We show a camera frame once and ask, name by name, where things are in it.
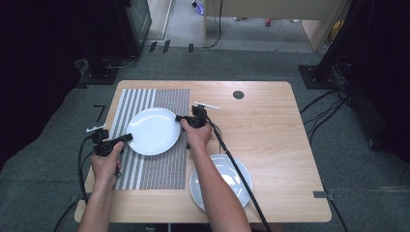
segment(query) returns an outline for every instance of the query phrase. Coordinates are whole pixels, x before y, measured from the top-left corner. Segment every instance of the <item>handheld controller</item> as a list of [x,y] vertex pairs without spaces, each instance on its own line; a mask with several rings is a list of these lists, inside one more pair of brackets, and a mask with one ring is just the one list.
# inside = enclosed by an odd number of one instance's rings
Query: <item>handheld controller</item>
[[[112,152],[112,149],[114,148],[115,144],[117,144],[120,141],[126,143],[130,140],[132,140],[132,134],[128,133],[123,136],[117,137],[113,140],[101,141],[98,145],[94,147],[94,150],[96,150],[97,156],[107,157]],[[121,172],[118,168],[115,169],[114,175],[117,178],[121,177]]]
[[188,124],[193,128],[202,128],[207,123],[206,116],[207,112],[204,106],[192,106],[192,117],[191,116],[180,116],[176,115],[175,121],[181,122],[182,119],[187,120]]

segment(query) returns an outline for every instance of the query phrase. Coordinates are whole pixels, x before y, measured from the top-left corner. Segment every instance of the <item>white plate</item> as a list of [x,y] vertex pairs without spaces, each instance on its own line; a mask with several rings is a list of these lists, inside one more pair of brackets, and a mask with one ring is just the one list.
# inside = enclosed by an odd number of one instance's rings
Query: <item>white plate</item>
[[[223,154],[211,155],[211,160],[222,176],[223,180],[225,180],[225,182],[235,192],[236,196],[242,204],[242,207],[245,207],[248,204],[250,197],[244,183],[241,181],[241,177],[239,177],[229,157]],[[241,170],[242,175],[244,175],[248,186],[250,187],[250,189],[252,189],[252,180],[247,168],[239,160],[234,160],[236,161],[239,170]],[[193,200],[199,206],[199,208],[205,211],[196,169],[193,169],[192,174],[190,175],[190,194],[192,195]]]
[[154,156],[170,149],[181,132],[175,114],[164,108],[149,108],[132,117],[127,133],[130,147],[138,154]]

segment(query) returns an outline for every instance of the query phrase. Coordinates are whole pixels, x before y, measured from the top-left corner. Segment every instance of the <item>fingers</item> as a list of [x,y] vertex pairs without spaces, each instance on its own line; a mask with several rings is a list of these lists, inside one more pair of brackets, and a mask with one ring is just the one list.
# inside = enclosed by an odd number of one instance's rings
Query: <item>fingers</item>
[[204,128],[206,128],[209,132],[212,131],[212,126],[209,123],[205,124]]
[[183,128],[185,131],[190,130],[190,125],[188,124],[188,121],[187,121],[186,119],[182,119],[182,120],[181,120],[181,125],[182,125],[182,128]]
[[112,148],[111,154],[114,155],[114,157],[115,157],[116,159],[118,159],[118,156],[120,155],[120,152],[121,152],[121,150],[123,149],[123,147],[124,147],[124,142],[123,142],[123,141],[118,142],[118,143],[115,144],[114,147]]
[[121,162],[117,160],[117,169],[120,170],[122,167],[123,165],[121,165]]

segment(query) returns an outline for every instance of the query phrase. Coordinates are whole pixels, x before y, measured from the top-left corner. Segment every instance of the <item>black cord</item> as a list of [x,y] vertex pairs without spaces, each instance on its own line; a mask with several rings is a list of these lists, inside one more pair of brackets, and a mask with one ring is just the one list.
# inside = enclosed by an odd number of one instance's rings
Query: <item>black cord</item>
[[82,167],[84,166],[84,162],[85,162],[91,155],[93,155],[94,152],[95,152],[95,150],[92,151],[92,152],[90,152],[90,153],[82,160],[82,164],[81,164],[81,166],[80,166],[81,171],[82,171]]
[[[145,45],[145,46],[142,47],[142,49],[145,50],[145,49],[150,48],[150,47],[151,47],[150,45]],[[185,46],[169,46],[169,48],[183,48],[183,49],[186,49]],[[209,48],[211,48],[211,47],[210,46],[203,46],[203,47],[196,47],[195,49],[197,49],[197,50],[200,50],[200,49],[207,50]]]
[[214,123],[212,123],[212,121],[211,121],[211,119],[209,118],[209,116],[207,115],[206,111],[203,110],[202,108],[199,108],[199,109],[200,109],[200,110],[202,111],[202,113],[206,116],[206,118],[207,118],[209,124],[211,125],[211,127],[212,127],[213,130],[214,130],[215,136],[217,137],[218,141],[220,142],[220,146],[221,146],[222,149],[225,151],[225,153],[228,155],[228,157],[229,157],[229,159],[231,160],[233,166],[235,167],[235,169],[236,169],[236,171],[237,171],[239,177],[241,178],[241,181],[244,183],[245,188],[247,189],[248,194],[249,194],[250,198],[252,199],[253,205],[255,206],[256,211],[257,211],[257,213],[259,214],[259,216],[260,216],[260,218],[261,218],[263,224],[265,225],[267,231],[268,231],[268,232],[272,232],[271,227],[270,227],[269,224],[268,224],[268,221],[266,221],[265,216],[263,215],[262,210],[260,209],[259,204],[257,203],[256,198],[254,197],[254,195],[253,195],[253,193],[252,193],[252,190],[250,189],[250,187],[249,187],[249,185],[248,185],[248,183],[247,183],[247,180],[245,180],[244,175],[242,174],[241,170],[240,170],[239,167],[238,167],[238,164],[236,164],[236,161],[233,159],[231,153],[228,151],[226,145],[223,143],[223,140],[222,140],[222,138],[220,137],[220,134],[218,133],[217,128],[214,126]]
[[320,100],[322,100],[323,98],[325,98],[326,96],[336,93],[338,90],[330,90],[328,92],[326,92],[325,94],[317,97],[315,100],[313,100],[311,103],[309,103],[307,106],[305,106],[305,108],[303,108],[301,111],[299,111],[299,113],[303,113],[305,112],[309,107],[311,107],[312,105],[314,105],[316,102],[319,102]]
[[82,175],[81,156],[82,156],[82,150],[84,148],[84,144],[90,138],[91,138],[91,135],[84,138],[84,140],[82,141],[81,146],[79,148],[79,152],[78,152],[78,167],[77,167],[78,181],[79,181],[79,187],[81,189],[82,198],[83,198],[85,204],[88,203],[88,197],[87,197],[87,192],[85,192],[84,177]]
[[[223,0],[220,0],[220,18],[221,18],[221,16],[222,16],[222,3],[223,3]],[[212,47],[216,46],[216,45],[220,42],[220,39],[221,39],[221,38],[222,38],[222,30],[221,30],[221,28],[220,28],[220,26],[219,26],[219,34],[218,34],[218,37],[217,37],[217,39],[215,40],[214,44],[212,44],[212,45],[210,45],[210,46],[204,46],[203,48],[212,48]]]
[[[325,188],[325,185],[323,184],[323,182],[322,182],[322,187],[323,187],[323,189],[324,189],[326,192],[328,192],[328,190]],[[331,204],[332,204],[334,210],[336,211],[336,214],[337,214],[337,216],[338,216],[338,219],[340,220],[340,223],[341,223],[341,225],[343,226],[344,232],[348,232],[346,223],[344,222],[343,217],[341,217],[341,214],[340,214],[340,212],[338,211],[334,200],[329,199],[329,201],[331,202]]]
[[338,80],[347,81],[345,78],[349,72],[351,64],[349,62],[342,62],[339,59],[335,60],[335,70],[339,75]]
[[214,124],[214,125],[212,126],[212,128],[213,128],[213,127],[217,128],[217,132],[220,134],[220,138],[222,138],[222,131],[220,130],[220,128],[218,127],[218,125]]
[[305,121],[304,124],[308,124],[308,123],[310,123],[310,122],[316,120],[316,122],[315,122],[314,125],[313,125],[313,128],[314,128],[314,126],[316,125],[317,121],[318,121],[319,119],[321,119],[323,116],[325,116],[326,114],[328,114],[329,111],[331,111],[332,109],[334,109],[334,104],[337,104],[337,103],[339,103],[339,102],[341,102],[341,100],[338,100],[338,101],[333,102],[333,103],[331,104],[331,106],[330,106],[326,111],[323,111],[323,112],[321,112],[320,114],[318,114],[316,117]]
[[128,68],[129,66],[131,66],[133,63],[135,63],[135,61],[138,59],[138,56],[134,56],[134,57],[131,57],[131,58],[133,58],[133,60],[129,63],[129,64],[127,64],[127,65],[125,65],[125,66],[111,66],[111,65],[108,65],[108,66],[105,66],[105,68],[106,69],[124,69],[124,68]]
[[341,214],[340,214],[340,212],[338,211],[335,202],[334,202],[333,200],[329,200],[329,201],[331,202],[333,208],[334,208],[335,211],[336,211],[336,214],[337,214],[337,216],[338,216],[338,219],[340,220],[341,225],[343,226],[344,232],[348,232],[346,223],[344,222],[343,217],[341,217]]
[[322,122],[320,122],[312,131],[310,134],[310,138],[308,139],[308,143],[311,145],[311,141],[313,140],[313,135],[316,132],[316,130],[322,125],[324,124],[326,121],[328,121],[340,108],[341,106],[345,103],[345,101],[342,101],[341,104],[339,104],[337,106],[337,108],[327,117],[325,118]]
[[60,216],[60,219],[58,219],[57,224],[54,227],[53,232],[56,232],[58,227],[60,226],[61,221],[63,220],[63,218],[66,216],[66,214],[69,212],[70,209],[72,209],[74,207],[74,205],[77,203],[77,201],[73,202],[69,208],[67,208],[67,210],[64,212],[64,214],[62,216]]

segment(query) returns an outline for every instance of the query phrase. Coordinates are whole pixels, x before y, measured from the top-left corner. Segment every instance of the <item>hand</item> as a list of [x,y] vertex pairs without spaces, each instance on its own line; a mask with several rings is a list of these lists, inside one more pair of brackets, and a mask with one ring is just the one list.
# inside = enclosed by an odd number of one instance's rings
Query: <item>hand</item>
[[209,140],[211,139],[212,135],[212,127],[209,124],[206,124],[204,127],[196,129],[191,127],[187,120],[181,120],[181,125],[184,128],[185,132],[187,133],[187,140],[190,144],[190,147],[195,149],[203,149],[205,150],[206,145],[208,144]]
[[124,147],[123,142],[118,142],[107,157],[93,155],[91,163],[93,165],[96,184],[112,188],[115,185],[117,177],[114,175],[116,168],[121,169],[121,163],[118,156]]

